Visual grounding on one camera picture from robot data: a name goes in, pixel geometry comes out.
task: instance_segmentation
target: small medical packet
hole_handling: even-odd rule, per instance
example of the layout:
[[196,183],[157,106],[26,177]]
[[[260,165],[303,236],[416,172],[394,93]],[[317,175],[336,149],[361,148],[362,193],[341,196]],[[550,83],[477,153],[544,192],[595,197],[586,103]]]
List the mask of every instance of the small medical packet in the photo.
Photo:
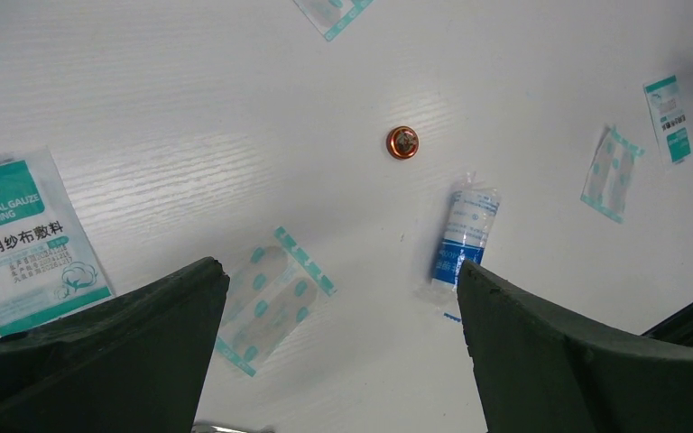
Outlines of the small medical packet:
[[373,0],[293,0],[315,27],[333,41]]
[[0,156],[0,334],[113,296],[49,150]]
[[244,255],[230,276],[216,350],[254,376],[274,349],[336,293],[320,268],[283,227]]
[[678,164],[692,153],[687,135],[687,115],[681,105],[676,76],[644,86],[650,106],[661,158],[665,164]]
[[580,199],[618,224],[623,223],[625,194],[631,186],[636,158],[644,149],[624,139],[614,127],[607,129],[596,148]]

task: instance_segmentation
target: blue label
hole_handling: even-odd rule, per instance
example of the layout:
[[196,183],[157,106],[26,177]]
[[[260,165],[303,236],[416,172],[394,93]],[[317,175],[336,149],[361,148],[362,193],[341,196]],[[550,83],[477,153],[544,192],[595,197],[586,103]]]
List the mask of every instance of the blue label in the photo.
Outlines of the blue label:
[[458,273],[461,271],[464,260],[468,259],[479,264],[484,254],[485,248],[480,246],[465,245],[446,239],[439,247],[434,279],[458,286]]

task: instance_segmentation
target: cotton flower logo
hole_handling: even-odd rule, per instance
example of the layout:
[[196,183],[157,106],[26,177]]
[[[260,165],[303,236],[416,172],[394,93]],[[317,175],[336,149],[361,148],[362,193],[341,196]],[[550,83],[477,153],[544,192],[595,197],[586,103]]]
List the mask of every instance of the cotton flower logo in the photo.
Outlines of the cotton flower logo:
[[97,270],[82,262],[73,262],[62,271],[62,282],[75,290],[84,289],[97,283]]

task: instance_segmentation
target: round brown object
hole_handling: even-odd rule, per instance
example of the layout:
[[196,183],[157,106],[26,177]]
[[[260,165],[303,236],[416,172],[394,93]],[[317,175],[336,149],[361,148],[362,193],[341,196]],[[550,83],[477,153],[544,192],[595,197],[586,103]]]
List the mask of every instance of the round brown object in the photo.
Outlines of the round brown object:
[[419,139],[415,131],[407,126],[392,129],[386,137],[386,149],[398,160],[407,160],[416,154],[419,148]]

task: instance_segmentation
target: white surface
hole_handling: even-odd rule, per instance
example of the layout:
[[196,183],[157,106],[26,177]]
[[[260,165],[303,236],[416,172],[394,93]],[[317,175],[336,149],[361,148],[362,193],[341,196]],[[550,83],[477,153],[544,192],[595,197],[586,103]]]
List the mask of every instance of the white surface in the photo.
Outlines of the white surface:
[[[0,2],[0,152],[51,148],[118,293],[276,225],[336,283],[257,377],[215,357],[200,418],[483,432],[460,327],[412,295],[448,185],[503,193],[488,268],[644,331],[693,300],[693,156],[661,165],[642,92],[671,73],[693,146],[693,1],[382,0],[331,43],[288,0]],[[648,153],[621,226],[579,199],[605,123]]]

